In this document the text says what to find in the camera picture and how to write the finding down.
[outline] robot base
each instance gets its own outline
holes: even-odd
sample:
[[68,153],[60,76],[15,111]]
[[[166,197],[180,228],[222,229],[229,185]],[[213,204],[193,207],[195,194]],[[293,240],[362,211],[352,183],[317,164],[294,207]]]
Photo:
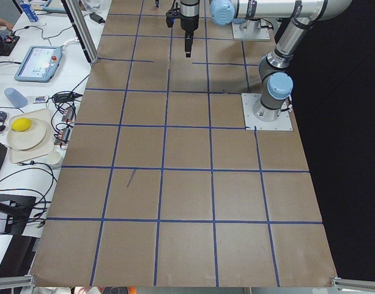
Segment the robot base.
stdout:
[[255,116],[253,112],[253,106],[255,102],[261,98],[261,96],[262,94],[255,93],[242,94],[244,122],[246,125],[246,130],[255,130],[255,128],[257,130],[293,130],[289,112],[287,111],[281,112],[280,117],[273,122],[264,122]]
[[[242,24],[232,23],[232,31],[235,40],[251,40],[258,42],[270,42],[270,35],[267,28],[258,28],[257,22],[247,21]],[[262,25],[266,25],[266,21],[262,20]]]

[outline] blue cup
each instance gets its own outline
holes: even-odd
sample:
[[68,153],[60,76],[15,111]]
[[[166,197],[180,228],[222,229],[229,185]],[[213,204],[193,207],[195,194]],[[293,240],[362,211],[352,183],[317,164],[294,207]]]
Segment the blue cup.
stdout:
[[20,93],[16,89],[7,88],[7,89],[5,89],[4,92],[5,92],[6,98],[9,99],[10,103],[12,103],[12,105],[14,107],[21,108],[21,107],[24,107],[24,106],[27,105],[27,103],[28,103],[27,98],[25,98],[22,95],[22,93]]

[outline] device screen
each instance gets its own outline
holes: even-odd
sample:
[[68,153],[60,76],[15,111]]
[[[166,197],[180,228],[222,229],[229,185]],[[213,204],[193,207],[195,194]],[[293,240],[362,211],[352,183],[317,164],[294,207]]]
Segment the device screen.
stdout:
[[44,77],[51,66],[51,57],[55,54],[55,51],[54,48],[33,48],[20,76],[28,78]]

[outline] black background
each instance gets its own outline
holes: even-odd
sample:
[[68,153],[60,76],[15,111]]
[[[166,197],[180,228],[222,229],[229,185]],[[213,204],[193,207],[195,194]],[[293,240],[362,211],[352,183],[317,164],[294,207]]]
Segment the black background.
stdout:
[[317,22],[289,74],[338,276],[375,281],[375,0]]

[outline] cup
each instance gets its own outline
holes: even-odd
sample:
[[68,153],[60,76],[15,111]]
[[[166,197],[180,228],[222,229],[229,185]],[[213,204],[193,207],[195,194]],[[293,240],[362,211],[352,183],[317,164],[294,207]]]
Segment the cup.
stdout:
[[47,154],[46,163],[52,169],[60,168],[62,165],[62,161],[64,161],[64,157],[58,151],[53,151]]
[[4,93],[6,98],[9,99],[10,103],[12,103],[14,107],[21,108],[26,106],[28,103],[27,98],[25,98],[22,93],[14,88],[6,88]]

